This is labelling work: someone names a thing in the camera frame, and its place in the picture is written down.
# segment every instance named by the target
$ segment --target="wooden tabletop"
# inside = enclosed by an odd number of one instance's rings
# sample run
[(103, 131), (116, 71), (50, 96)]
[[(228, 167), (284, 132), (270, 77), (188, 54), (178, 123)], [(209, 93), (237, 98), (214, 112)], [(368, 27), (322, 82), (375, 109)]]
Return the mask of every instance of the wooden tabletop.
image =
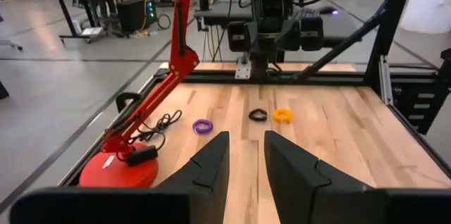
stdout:
[[(301, 70), (306, 64), (280, 64)], [(201, 63), (197, 69), (232, 69), (234, 64)], [(354, 70), (347, 64), (324, 70)], [(262, 108), (271, 116), (247, 116)], [(290, 124), (272, 119), (288, 108)], [(224, 223), (279, 223), (264, 159), (264, 131), (274, 130), (341, 171), (373, 187), (450, 187), (451, 181), (368, 87), (181, 84), (147, 120), (153, 126), (165, 113), (183, 112), (166, 133), (153, 186), (185, 165), (220, 131), (230, 132), (230, 178)], [(199, 118), (214, 123), (198, 135)], [(159, 145), (160, 137), (150, 144)]]

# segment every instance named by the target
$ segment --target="black box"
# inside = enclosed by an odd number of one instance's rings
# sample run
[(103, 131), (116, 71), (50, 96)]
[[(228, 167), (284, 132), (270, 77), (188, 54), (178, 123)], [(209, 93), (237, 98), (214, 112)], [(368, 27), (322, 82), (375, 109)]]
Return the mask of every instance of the black box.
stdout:
[(153, 1), (124, 0), (118, 3), (116, 8), (118, 9), (122, 31), (125, 34), (132, 34), (137, 30), (146, 29), (157, 21), (155, 3)]

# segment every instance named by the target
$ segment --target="concrete floor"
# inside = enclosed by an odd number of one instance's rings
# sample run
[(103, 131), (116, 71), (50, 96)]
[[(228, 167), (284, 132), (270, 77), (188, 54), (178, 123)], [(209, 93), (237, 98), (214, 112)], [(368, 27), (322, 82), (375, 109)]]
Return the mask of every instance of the concrete floor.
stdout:
[[(382, 0), (328, 0), (349, 13), (356, 27), (368, 19)], [(74, 18), (82, 9), (68, 7)], [(123, 91), (137, 91), (169, 58), (169, 30), (151, 37), (104, 37), (92, 44), (58, 35), (68, 27), (57, 0), (7, 0), (0, 4), (0, 39), (24, 47), (23, 52), (0, 47), (0, 80), (10, 97), (0, 101), (0, 223), (6, 223), (8, 206), (23, 192), (58, 184), (117, 114), (113, 103)], [(187, 43), (203, 57), (204, 33), (195, 24), (187, 30)], [(348, 49), (336, 62), (353, 63), (364, 70), (376, 32)], [(421, 35), (398, 30), (390, 50), (391, 63), (440, 66), (440, 52), (450, 48), (451, 34)], [(224, 61), (239, 54), (222, 45)], [(290, 52), (288, 61), (316, 61), (328, 50)], [(450, 98), (426, 136), (451, 163)]]

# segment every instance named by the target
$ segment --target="red circular base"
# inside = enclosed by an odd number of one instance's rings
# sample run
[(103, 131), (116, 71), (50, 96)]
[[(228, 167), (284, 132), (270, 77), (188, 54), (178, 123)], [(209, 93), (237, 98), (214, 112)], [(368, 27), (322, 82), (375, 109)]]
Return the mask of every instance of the red circular base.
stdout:
[[(147, 147), (134, 143), (136, 149)], [(116, 153), (98, 153), (83, 168), (80, 186), (83, 187), (150, 187), (158, 173), (156, 159), (129, 167), (119, 161)]]

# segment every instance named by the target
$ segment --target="red robot arm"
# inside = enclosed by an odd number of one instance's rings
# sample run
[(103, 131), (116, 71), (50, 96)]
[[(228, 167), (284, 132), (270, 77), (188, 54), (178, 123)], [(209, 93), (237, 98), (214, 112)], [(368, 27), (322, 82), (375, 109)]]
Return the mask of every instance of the red robot arm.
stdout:
[(171, 59), (169, 61), (170, 73), (158, 87), (152, 90), (124, 124), (118, 126), (120, 129), (106, 130), (102, 152), (118, 152), (125, 156), (133, 152), (133, 146), (128, 144), (132, 133), (199, 63), (196, 52), (185, 43), (190, 1), (175, 0)]

